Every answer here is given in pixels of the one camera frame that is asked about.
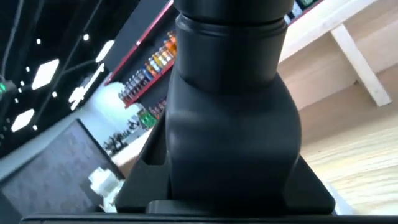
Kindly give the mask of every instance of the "ceiling light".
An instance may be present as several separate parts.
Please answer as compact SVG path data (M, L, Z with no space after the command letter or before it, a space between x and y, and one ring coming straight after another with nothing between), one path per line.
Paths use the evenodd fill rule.
M55 71L57 70L60 61L58 59L52 60L51 62L43 63L37 70L35 79L33 80L32 89L36 90L42 86L45 86L51 82Z
M95 59L95 62L100 62L100 61L104 60L106 54L109 52L109 50L111 50L113 43L114 43L114 40L110 40L107 43L105 43L101 52L98 54L97 58Z
M69 97L69 103L72 103L73 101L75 101L78 96L81 96L81 92L83 91L83 87L77 87L73 93L70 95Z
M30 120L33 117L33 114L35 113L34 109L30 109L28 111L25 111L21 113L20 115L17 116L17 118L14 121L14 124L11 126L11 131L16 132L20 130L21 128L27 126L30 122Z
M104 67L105 67L104 63L102 63L98 67L97 71L95 71L94 75L91 77L91 79L89 80L87 85L84 87L83 91L81 91L81 93L79 94L78 98L75 100L75 102L70 107L71 110L74 110L77 107L79 102L83 99L84 95L87 93L88 89L92 86L94 81L98 78L98 75L100 75L100 73L103 71Z

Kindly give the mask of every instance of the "bottle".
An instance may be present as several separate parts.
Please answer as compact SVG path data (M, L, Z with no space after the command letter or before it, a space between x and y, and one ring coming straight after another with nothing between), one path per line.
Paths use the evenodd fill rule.
M149 62L145 62L145 68L148 72L150 72L151 75L156 77L158 73L155 71L155 69L149 64Z
M155 63L156 63L160 68L163 68L163 67L164 67L164 64L162 63L162 61L161 61L155 54L152 55L152 58L154 59Z
M158 114L156 113L156 111L155 111L152 107L149 107L149 111L150 111L150 113L152 113L152 115L154 115L156 118L158 117Z
M174 57L165 47L161 47L159 49L159 52L162 54L163 58L166 59L167 62L171 61Z
M157 107L157 105L154 106L154 110L156 111L157 114L161 114L161 113L162 113L162 110L159 109L159 108Z
M137 84L135 75L131 77L131 86L134 91L134 96L136 96L141 91L141 86Z
M129 79L126 86L127 86L127 94L129 95L130 98L133 98L137 94L137 90L132 77Z
M145 87L145 84L143 82L141 82L138 73L136 73L134 76L134 82L137 83L137 86L139 86L139 91L141 91Z
M150 72L148 72L148 70L145 68L145 66L143 66L143 67L141 68L141 72L145 75L145 77L148 78L149 81L151 81L152 79L154 79L154 76L153 76Z
M173 44L177 44L177 39L172 31L168 32L167 35Z
M137 76L142 86L148 85L149 79L140 70L137 71Z
M158 103L157 103L157 107L160 109L161 112L163 112L163 110L164 110L164 105L162 104L162 102L158 102Z
M160 73L162 71L162 69L159 66L157 66L156 62L152 57L148 58L148 62L157 73Z
M169 50L169 52L175 57L177 55L177 47L175 46L175 44L171 43L171 41L169 40L164 40L163 43L167 50Z
M119 96L120 100L123 101L124 104L126 104L127 101L126 101L124 90L122 90L120 93L118 93L118 96Z
M156 52L154 55L162 62L163 67L167 65L168 61L159 52Z

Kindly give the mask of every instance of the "black plastic cover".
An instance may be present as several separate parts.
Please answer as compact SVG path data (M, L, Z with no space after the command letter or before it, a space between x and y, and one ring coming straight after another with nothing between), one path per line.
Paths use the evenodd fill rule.
M284 17L294 0L174 0L184 15L214 24L253 25Z

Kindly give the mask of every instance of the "wooden floor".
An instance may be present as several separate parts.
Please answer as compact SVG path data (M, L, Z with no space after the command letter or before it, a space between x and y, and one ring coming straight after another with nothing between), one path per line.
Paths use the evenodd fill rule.
M378 74L393 103L353 85L300 111L302 155L362 214L398 214L398 65Z

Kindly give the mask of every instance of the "wooden shelf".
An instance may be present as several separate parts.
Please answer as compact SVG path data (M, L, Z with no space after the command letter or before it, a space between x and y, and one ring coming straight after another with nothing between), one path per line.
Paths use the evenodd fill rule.
M162 76L164 74L166 74L174 65L174 59L171 60L162 70L162 72L154 77L153 80L151 80L148 85L146 85L137 95L135 95L130 101L128 101L128 103L126 103L125 108L128 108L129 106L133 105L135 102L137 102L137 100L153 85L155 84L155 82L157 80L159 80L160 78L162 78Z

